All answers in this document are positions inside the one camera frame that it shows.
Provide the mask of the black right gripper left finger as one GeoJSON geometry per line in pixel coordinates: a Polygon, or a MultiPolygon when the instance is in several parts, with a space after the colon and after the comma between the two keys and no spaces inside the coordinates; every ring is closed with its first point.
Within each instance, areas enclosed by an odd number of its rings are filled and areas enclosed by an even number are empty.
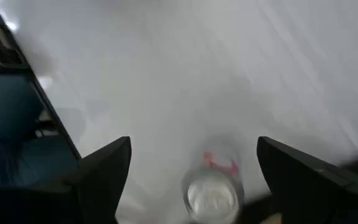
{"type": "Polygon", "coordinates": [[[131,139],[123,136],[82,158],[67,175],[0,189],[0,224],[117,224],[131,154],[131,139]]]}

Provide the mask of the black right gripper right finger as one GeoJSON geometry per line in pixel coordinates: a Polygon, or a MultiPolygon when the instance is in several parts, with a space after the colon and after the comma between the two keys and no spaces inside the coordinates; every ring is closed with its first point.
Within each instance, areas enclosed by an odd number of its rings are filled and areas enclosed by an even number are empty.
{"type": "Polygon", "coordinates": [[[358,175],[267,136],[257,141],[283,224],[358,224],[358,175]]]}

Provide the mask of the silver-top slim can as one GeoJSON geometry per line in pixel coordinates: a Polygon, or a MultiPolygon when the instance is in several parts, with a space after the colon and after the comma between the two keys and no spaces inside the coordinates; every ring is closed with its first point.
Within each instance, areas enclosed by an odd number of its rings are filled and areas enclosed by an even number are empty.
{"type": "Polygon", "coordinates": [[[206,138],[191,158],[182,180],[189,224],[233,224],[244,202],[241,146],[228,135],[206,138]]]}

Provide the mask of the dark blue bulky object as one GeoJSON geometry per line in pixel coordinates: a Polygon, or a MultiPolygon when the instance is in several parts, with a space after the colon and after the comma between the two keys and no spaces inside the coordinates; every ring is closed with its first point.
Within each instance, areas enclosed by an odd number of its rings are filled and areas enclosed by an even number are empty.
{"type": "Polygon", "coordinates": [[[0,188],[30,186],[76,167],[61,135],[27,138],[43,109],[24,77],[0,75],[0,188]]]}

